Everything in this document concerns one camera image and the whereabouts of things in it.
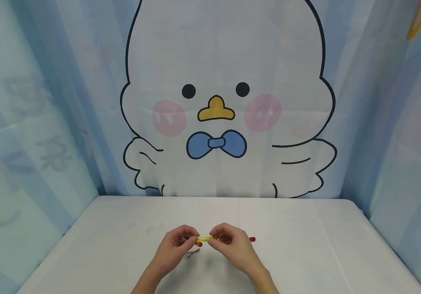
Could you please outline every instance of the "pink blush cheek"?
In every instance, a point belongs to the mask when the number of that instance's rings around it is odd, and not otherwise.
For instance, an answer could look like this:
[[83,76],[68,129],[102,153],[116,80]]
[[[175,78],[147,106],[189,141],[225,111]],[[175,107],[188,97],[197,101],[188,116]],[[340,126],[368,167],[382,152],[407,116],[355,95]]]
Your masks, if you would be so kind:
[[281,103],[271,94],[263,94],[251,100],[245,108],[246,126],[253,132],[266,132],[281,116]]
[[167,137],[178,136],[186,127],[184,109],[170,100],[161,100],[155,103],[152,118],[155,130]]

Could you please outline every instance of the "forearm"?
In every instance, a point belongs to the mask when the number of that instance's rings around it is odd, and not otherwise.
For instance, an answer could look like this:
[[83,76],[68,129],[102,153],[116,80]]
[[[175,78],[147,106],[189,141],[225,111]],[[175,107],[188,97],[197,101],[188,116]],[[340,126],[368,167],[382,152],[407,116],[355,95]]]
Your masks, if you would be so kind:
[[154,294],[161,279],[155,270],[147,267],[130,294]]
[[269,271],[261,266],[248,273],[256,294],[279,294]]

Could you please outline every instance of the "blue curtain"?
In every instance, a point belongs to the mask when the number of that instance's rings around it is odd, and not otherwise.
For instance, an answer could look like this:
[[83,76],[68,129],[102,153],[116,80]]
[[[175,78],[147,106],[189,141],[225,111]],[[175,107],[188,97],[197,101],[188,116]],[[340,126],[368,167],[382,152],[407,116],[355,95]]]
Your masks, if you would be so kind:
[[[271,2],[275,23],[291,1]],[[297,1],[323,27],[336,98],[316,137],[336,158],[303,197],[353,200],[421,282],[421,1]],[[18,290],[97,195],[163,192],[137,185],[123,157],[136,137],[120,97],[138,5],[0,0],[0,293]]]

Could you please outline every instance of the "yellow beak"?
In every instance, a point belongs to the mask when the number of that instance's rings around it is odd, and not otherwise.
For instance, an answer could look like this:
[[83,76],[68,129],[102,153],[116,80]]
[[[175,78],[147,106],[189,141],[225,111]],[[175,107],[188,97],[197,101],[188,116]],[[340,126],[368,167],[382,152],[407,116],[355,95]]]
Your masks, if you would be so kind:
[[235,112],[230,108],[226,108],[222,97],[217,95],[209,100],[208,107],[202,108],[197,114],[199,121],[233,120],[234,117]]

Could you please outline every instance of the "white table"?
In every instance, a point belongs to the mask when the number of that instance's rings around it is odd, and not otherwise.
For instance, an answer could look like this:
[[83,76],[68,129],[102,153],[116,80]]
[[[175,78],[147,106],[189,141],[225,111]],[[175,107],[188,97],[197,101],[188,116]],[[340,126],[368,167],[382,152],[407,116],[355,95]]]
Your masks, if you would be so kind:
[[[164,234],[201,235],[222,222],[253,246],[282,293],[418,294],[421,286],[362,212],[341,199],[96,198],[18,294],[129,294]],[[204,244],[158,294],[253,293],[248,279]]]

